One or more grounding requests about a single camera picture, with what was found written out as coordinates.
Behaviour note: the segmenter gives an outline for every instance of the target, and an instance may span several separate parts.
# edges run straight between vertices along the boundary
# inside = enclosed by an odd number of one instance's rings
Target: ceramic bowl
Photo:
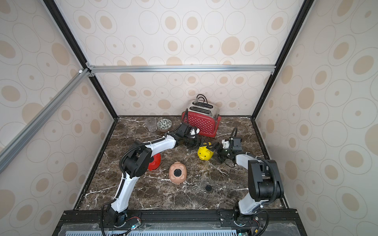
[[[158,121],[157,126],[161,131],[168,131],[172,127],[172,121],[169,119],[161,119]]]

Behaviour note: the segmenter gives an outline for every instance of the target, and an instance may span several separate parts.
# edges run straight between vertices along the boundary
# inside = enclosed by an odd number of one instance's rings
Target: marble countertop
[[[180,117],[168,117],[176,127]],[[113,199],[121,171],[118,163],[122,155],[135,140],[142,142],[163,136],[163,132],[149,132],[146,117],[120,117],[110,138],[105,153],[98,165],[80,210],[99,210],[101,205]],[[205,137],[210,142],[229,138],[234,127],[242,138],[243,151],[262,156],[249,117],[223,117],[215,138]],[[240,166],[231,168],[217,161],[215,155],[209,161],[197,156],[197,148],[177,147],[161,152],[161,164],[153,171],[147,171],[138,180],[132,192],[130,210],[187,210],[187,209],[232,209],[234,204],[248,193],[248,171]],[[169,167],[181,162],[187,168],[187,179],[176,185],[169,180]],[[268,208],[283,208],[277,199]]]

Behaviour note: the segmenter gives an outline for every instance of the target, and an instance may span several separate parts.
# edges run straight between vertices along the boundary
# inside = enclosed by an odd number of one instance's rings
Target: black round hole
[[[175,169],[175,171],[173,172],[173,174],[174,174],[176,177],[180,177],[180,176],[181,176],[181,170],[180,170],[180,169]]]
[[[206,191],[210,192],[212,190],[212,186],[211,185],[206,185],[205,189],[206,189]]]

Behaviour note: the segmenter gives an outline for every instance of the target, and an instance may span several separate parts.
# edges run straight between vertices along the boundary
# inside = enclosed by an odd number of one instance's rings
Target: yellow piggy bank
[[[201,160],[210,160],[214,154],[213,151],[209,150],[207,148],[208,145],[211,145],[211,143],[204,143],[204,146],[200,147],[198,149],[198,157],[201,159]]]

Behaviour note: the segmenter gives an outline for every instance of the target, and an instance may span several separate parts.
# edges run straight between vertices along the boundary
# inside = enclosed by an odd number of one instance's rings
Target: toaster slot
[[[198,107],[195,107],[195,106],[191,106],[189,108],[189,110],[192,110],[192,111],[196,111],[196,112],[200,112],[200,113],[204,113],[204,114],[210,114],[211,112],[208,111],[208,110],[205,110],[205,109],[202,109],[202,108],[198,108]]]
[[[204,102],[193,102],[192,103],[193,105],[196,105],[196,106],[201,106],[201,107],[206,107],[206,108],[213,108],[212,105],[210,104],[207,104],[207,103],[204,103]]]

